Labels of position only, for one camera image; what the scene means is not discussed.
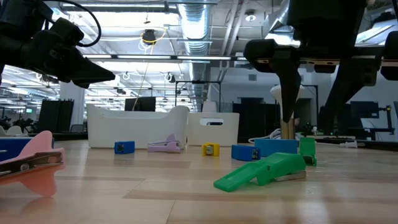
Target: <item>yellow cable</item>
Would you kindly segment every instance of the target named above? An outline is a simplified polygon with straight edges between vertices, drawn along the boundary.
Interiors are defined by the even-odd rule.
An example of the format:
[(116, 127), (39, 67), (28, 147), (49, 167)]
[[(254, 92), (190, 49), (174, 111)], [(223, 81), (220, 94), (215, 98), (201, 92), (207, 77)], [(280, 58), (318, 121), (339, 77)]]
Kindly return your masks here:
[[(152, 54), (152, 52), (154, 51), (154, 45), (155, 45), (155, 43), (152, 43), (152, 47), (151, 47), (151, 49), (150, 49), (150, 54)], [(139, 91), (138, 91), (138, 94), (137, 94), (136, 101), (134, 102), (134, 106), (132, 106), (132, 110), (133, 110), (133, 111), (136, 109), (136, 105), (137, 105), (137, 102), (138, 102), (139, 94), (141, 93), (141, 90), (142, 90), (142, 86), (143, 86), (143, 84), (144, 84), (145, 77), (147, 76), (148, 66), (149, 66), (149, 63), (147, 63), (147, 67), (146, 67), (146, 69), (145, 69), (144, 76), (142, 77), (142, 81), (141, 81), (141, 85), (140, 85), (140, 87), (139, 87)]]
[(166, 32), (167, 32), (167, 30), (166, 30), (166, 28), (164, 29), (164, 33), (163, 33), (163, 35), (159, 38), (159, 39), (156, 39), (156, 40), (144, 40), (142, 37), (144, 36), (144, 33), (142, 33), (141, 34), (141, 39), (142, 39), (142, 41), (144, 41), (145, 43), (155, 43), (155, 42), (157, 42), (158, 40), (162, 40), (163, 39), (163, 37), (164, 37), (164, 35), (166, 34)]

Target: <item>pink clip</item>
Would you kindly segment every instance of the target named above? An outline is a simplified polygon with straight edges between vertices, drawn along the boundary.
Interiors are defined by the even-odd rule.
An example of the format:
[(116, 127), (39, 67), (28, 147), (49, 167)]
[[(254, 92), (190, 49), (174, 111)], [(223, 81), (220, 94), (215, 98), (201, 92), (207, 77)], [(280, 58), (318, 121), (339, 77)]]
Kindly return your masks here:
[[(0, 184), (21, 182), (29, 190), (41, 196), (53, 196), (57, 191), (54, 173), (65, 168), (65, 150), (63, 148), (52, 149), (51, 145), (52, 133), (50, 131), (43, 131), (30, 140), (17, 157), (0, 162), (0, 167), (5, 167), (15, 161), (23, 161), (30, 157), (34, 158), (45, 155), (46, 152), (49, 153), (46, 164), (38, 164), (32, 169), (28, 168), (27, 170), (23, 170), (21, 166), (20, 172), (0, 177)], [(55, 156), (51, 156), (52, 153), (56, 154), (57, 152), (61, 153), (61, 161), (59, 163), (57, 163), (58, 161)]]
[(175, 139), (174, 134), (169, 135), (165, 141), (151, 142), (148, 144), (148, 152), (181, 153), (181, 150), (181, 144)]

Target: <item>green plastic toy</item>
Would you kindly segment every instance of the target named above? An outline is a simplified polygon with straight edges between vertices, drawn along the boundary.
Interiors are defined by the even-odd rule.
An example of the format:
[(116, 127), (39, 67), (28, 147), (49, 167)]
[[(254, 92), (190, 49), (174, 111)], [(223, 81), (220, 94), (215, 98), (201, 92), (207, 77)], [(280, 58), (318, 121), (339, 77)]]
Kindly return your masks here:
[(277, 177), (305, 170), (305, 162), (298, 154), (277, 152), (265, 159), (247, 163), (230, 174), (214, 182), (214, 187), (232, 192), (253, 178), (260, 186), (266, 185)]
[(300, 155), (304, 158), (304, 161), (307, 165), (317, 165), (317, 157), (315, 155), (315, 139), (300, 138)]

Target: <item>yellow pencil sharpener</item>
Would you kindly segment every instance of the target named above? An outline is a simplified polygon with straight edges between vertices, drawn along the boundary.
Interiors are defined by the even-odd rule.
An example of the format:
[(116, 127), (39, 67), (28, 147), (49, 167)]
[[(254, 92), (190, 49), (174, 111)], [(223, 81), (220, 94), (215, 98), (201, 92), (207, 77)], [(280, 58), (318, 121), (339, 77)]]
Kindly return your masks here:
[(202, 156), (219, 156), (220, 155), (220, 144), (217, 143), (205, 143), (201, 146)]

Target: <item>white pillar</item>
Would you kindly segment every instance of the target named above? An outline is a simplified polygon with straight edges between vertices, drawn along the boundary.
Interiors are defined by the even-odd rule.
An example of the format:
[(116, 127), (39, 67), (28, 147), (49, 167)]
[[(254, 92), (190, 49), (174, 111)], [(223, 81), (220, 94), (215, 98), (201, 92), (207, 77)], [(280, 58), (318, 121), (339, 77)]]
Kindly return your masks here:
[(83, 124), (83, 114), (85, 111), (85, 89), (70, 83), (60, 82), (60, 100), (74, 100), (73, 113), (70, 125)]

